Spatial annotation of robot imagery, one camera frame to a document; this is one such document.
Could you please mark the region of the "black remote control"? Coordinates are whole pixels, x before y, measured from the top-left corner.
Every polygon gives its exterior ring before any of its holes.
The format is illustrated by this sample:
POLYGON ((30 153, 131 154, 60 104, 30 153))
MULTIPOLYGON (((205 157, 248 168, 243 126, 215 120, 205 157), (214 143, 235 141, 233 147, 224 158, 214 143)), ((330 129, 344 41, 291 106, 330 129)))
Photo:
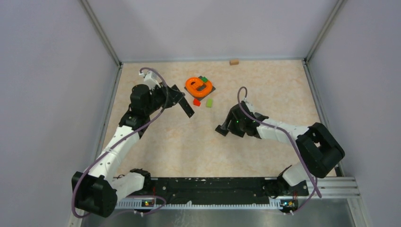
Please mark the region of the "black remote control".
POLYGON ((180 99, 178 103, 189 118, 191 118, 195 114, 194 110, 186 100, 185 95, 183 95, 183 97, 180 99))

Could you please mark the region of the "black battery cover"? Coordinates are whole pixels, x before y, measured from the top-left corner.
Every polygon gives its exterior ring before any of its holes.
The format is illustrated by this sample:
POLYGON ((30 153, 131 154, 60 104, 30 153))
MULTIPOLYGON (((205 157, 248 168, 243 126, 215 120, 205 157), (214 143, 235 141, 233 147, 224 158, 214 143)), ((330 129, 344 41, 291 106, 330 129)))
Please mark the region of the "black battery cover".
POLYGON ((229 133, 229 130, 223 127, 222 125, 218 125, 215 128, 215 131, 218 132, 219 134, 226 136, 229 133))

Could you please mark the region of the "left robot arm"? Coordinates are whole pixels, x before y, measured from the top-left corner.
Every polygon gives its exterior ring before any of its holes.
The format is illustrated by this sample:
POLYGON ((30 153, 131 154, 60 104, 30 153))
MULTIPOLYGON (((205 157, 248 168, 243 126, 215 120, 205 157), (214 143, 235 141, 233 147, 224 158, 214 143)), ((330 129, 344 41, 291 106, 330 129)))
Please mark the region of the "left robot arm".
POLYGON ((77 171, 71 179, 71 213, 76 218, 90 214, 106 218, 113 213, 117 202, 131 193, 149 194, 152 183, 144 174, 130 172, 114 179, 119 166, 166 109, 180 105, 188 117, 194 115, 185 94, 177 86, 139 84, 132 88, 130 100, 127 112, 105 149, 83 172, 77 171))

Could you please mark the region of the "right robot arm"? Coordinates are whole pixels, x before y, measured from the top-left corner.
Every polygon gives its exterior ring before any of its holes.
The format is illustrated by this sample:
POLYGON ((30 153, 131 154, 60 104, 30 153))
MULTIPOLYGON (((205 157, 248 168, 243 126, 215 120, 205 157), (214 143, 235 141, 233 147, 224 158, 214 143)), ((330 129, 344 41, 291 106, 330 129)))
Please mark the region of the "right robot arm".
POLYGON ((254 112, 252 105, 244 101, 234 105, 215 130, 223 136, 232 133, 291 145, 299 162, 278 177, 277 188, 284 195, 290 195, 302 181, 325 178, 345 157, 343 148, 323 124, 297 126, 276 121, 254 112))

